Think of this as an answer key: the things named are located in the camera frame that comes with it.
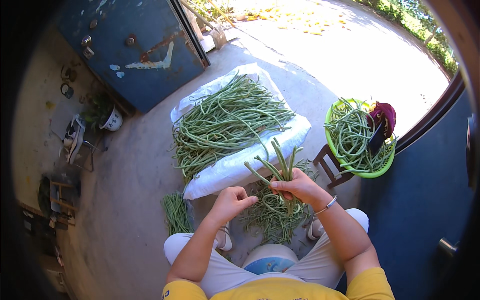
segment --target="hand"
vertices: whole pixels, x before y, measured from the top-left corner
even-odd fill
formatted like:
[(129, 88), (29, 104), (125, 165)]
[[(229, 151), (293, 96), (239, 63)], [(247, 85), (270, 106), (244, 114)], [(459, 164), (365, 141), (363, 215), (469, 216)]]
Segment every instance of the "hand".
[[(278, 194), (276, 190), (287, 191), (294, 194), (303, 203), (310, 204), (314, 211), (318, 211), (319, 208), (332, 201), (333, 197), (313, 182), (313, 180), (299, 168), (294, 168), (292, 175), (292, 181), (280, 181), (274, 176), (270, 180), (268, 187), (273, 190), (274, 194)], [(293, 199), (290, 193), (283, 193), (287, 200)]]
[(257, 201), (258, 198), (255, 196), (248, 197), (247, 192), (241, 186), (226, 188), (220, 192), (215, 204), (205, 218), (210, 219), (220, 228)]

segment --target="person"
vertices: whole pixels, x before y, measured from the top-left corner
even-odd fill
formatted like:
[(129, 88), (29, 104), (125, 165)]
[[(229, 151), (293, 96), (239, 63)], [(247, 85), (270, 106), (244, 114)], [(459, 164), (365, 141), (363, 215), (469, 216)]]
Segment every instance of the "person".
[[(194, 234), (177, 233), (165, 241), (172, 267), (162, 299), (394, 299), (362, 211), (345, 211), (298, 168), (292, 181), (273, 177), (269, 187), (312, 206), (317, 218), (308, 235), (318, 239), (312, 250), (283, 273), (256, 275), (230, 263), (215, 251), (229, 239), (228, 227), (221, 227), (258, 199), (242, 187), (226, 188)], [(344, 272), (345, 295), (334, 290)]]

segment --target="white pants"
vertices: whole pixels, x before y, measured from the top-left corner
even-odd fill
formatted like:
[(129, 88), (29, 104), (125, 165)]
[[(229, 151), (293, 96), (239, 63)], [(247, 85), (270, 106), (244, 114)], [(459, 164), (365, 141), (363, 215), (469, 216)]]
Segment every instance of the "white pants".
[[(363, 211), (351, 208), (347, 209), (346, 212), (368, 232), (368, 217)], [(173, 264), (177, 255), (192, 235), (192, 233), (177, 233), (165, 241), (163, 252), (170, 264)], [(307, 255), (284, 273), (269, 272), (256, 275), (246, 271), (232, 264), (215, 251), (217, 245), (218, 242), (215, 240), (207, 271), (201, 281), (202, 289), (208, 298), (219, 292), (237, 288), (247, 282), (269, 277), (291, 278), (304, 282), (318, 283), (335, 289), (345, 271), (340, 258), (330, 243), (330, 239), (325, 233)]]

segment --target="door lock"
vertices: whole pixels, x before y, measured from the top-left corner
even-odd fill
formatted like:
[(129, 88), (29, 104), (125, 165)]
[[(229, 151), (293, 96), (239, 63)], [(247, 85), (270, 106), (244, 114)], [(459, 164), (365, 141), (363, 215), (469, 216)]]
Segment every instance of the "door lock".
[(95, 55), (95, 53), (90, 49), (90, 47), (86, 47), (85, 50), (83, 50), (83, 55), (85, 56), (85, 58), (87, 58), (88, 60), (92, 58), (92, 56)]
[(88, 46), (92, 42), (91, 36), (84, 36), (82, 39), (82, 46)]

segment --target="wrist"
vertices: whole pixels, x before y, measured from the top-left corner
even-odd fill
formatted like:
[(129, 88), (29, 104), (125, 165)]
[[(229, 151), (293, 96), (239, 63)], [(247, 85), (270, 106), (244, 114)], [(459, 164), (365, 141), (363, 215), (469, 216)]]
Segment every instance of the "wrist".
[(319, 193), (313, 203), (312, 203), (312, 208), (314, 212), (319, 212), (322, 209), (324, 209), (331, 201), (333, 200), (333, 197), (327, 193), (326, 191), (322, 190), (321, 193)]
[(205, 227), (210, 228), (211, 230), (218, 231), (220, 227), (224, 224), (225, 222), (222, 222), (221, 220), (218, 220), (217, 218), (211, 216), (210, 214), (207, 214), (205, 218), (202, 220), (201, 224), (204, 224)]

